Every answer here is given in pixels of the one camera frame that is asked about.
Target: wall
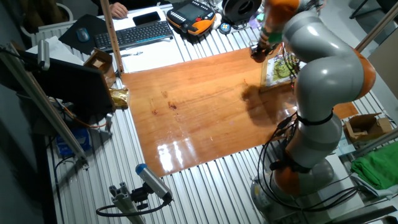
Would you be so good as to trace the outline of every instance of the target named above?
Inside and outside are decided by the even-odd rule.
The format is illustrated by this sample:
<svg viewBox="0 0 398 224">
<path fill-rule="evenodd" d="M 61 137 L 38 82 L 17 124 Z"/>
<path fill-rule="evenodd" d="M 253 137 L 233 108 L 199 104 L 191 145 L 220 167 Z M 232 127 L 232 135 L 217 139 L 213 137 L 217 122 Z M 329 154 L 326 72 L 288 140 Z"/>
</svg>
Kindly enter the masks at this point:
<svg viewBox="0 0 398 224">
<path fill-rule="evenodd" d="M 24 46 L 16 24 L 0 3 L 0 44 Z M 0 74 L 7 75 L 3 66 Z M 0 223 L 44 223 L 30 127 L 16 93 L 0 85 Z"/>
<path fill-rule="evenodd" d="M 373 92 L 387 110 L 389 115 L 398 121 L 398 29 L 396 29 L 369 57 L 379 76 Z"/>
</svg>

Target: orange controller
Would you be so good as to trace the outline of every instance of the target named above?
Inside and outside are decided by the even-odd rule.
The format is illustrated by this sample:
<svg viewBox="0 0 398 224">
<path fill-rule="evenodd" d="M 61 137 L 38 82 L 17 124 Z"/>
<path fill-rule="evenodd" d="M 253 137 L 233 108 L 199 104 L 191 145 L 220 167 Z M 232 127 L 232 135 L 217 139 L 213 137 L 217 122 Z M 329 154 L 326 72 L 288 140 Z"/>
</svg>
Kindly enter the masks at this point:
<svg viewBox="0 0 398 224">
<path fill-rule="evenodd" d="M 167 20 L 182 32 L 202 35 L 216 19 L 215 12 L 197 1 L 186 1 L 166 14 Z"/>
</svg>

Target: black monitor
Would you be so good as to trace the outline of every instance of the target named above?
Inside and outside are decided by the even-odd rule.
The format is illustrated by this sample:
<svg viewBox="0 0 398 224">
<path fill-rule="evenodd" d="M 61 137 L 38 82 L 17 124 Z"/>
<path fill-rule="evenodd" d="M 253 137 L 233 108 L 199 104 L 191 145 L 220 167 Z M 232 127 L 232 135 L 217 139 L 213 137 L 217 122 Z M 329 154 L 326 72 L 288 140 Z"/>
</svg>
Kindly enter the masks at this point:
<svg viewBox="0 0 398 224">
<path fill-rule="evenodd" d="M 37 54 L 19 54 L 37 63 Z M 73 103 L 77 115 L 106 114 L 116 109 L 99 70 L 51 58 L 49 70 L 32 74 L 47 96 Z"/>
</svg>

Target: computer mouse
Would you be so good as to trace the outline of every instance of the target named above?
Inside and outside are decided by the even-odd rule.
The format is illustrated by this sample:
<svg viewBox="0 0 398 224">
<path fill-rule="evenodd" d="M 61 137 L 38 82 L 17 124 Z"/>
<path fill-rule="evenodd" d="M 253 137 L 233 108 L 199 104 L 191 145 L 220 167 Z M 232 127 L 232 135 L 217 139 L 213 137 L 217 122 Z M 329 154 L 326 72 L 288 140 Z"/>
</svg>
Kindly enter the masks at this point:
<svg viewBox="0 0 398 224">
<path fill-rule="evenodd" d="M 77 39 L 82 43 L 85 43 L 90 39 L 90 36 L 88 35 L 86 28 L 77 29 L 76 34 L 77 34 Z"/>
</svg>

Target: person's hand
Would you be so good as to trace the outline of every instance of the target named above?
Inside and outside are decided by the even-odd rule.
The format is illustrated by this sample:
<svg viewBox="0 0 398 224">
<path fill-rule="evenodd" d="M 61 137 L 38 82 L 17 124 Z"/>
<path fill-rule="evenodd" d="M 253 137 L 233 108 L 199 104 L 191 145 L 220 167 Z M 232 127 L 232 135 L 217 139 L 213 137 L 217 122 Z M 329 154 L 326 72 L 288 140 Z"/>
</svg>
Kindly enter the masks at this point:
<svg viewBox="0 0 398 224">
<path fill-rule="evenodd" d="M 111 9 L 112 16 L 118 19 L 123 19 L 127 17 L 127 13 L 129 12 L 125 6 L 116 2 L 112 5 L 109 5 Z"/>
</svg>

